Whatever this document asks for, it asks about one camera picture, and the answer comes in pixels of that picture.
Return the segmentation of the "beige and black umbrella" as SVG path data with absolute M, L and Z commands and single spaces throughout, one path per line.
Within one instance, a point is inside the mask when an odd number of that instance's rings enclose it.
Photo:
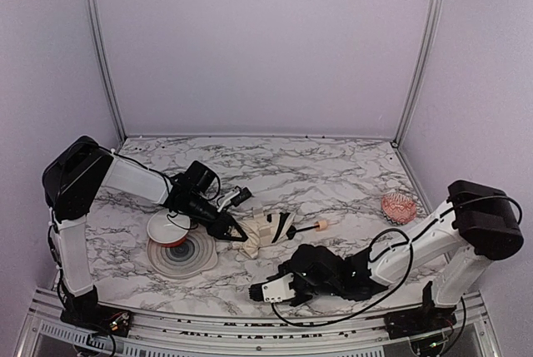
M 298 218 L 295 211 L 264 211 L 263 208 L 254 208 L 252 214 L 239 223 L 247 239 L 242 243 L 238 242 L 237 249 L 254 260 L 259 256 L 260 249 L 293 240 L 302 232 L 325 231 L 330 225 L 327 220 L 319 220 L 308 226 L 298 226 Z

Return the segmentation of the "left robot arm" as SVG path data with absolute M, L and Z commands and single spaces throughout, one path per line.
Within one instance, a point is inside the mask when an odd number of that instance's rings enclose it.
M 94 208 L 144 214 L 163 211 L 202 226 L 216 240 L 243 242 L 247 235 L 228 210 L 252 193 L 237 186 L 227 196 L 207 196 L 211 185 L 221 183 L 199 161 L 169 176 L 89 136 L 76 139 L 42 174 L 49 212 L 47 243 L 58 271 L 61 321 L 110 338 L 125 338 L 130 332 L 133 313 L 103 305 L 92 279 L 86 225 Z

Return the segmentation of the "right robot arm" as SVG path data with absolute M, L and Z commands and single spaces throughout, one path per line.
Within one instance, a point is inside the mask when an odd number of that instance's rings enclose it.
M 506 260 L 524 245 L 523 211 L 504 191 L 458 180 L 449 196 L 424 221 L 408 231 L 390 228 L 384 245 L 370 245 L 348 257 L 324 246 L 300 245 L 276 275 L 254 285 L 257 300 L 298 306 L 316 295 L 382 302 L 406 282 L 413 269 L 452 252 L 446 268 L 423 288 L 421 306 L 386 314 L 392 339 L 451 327 L 461 297 L 495 261 Z

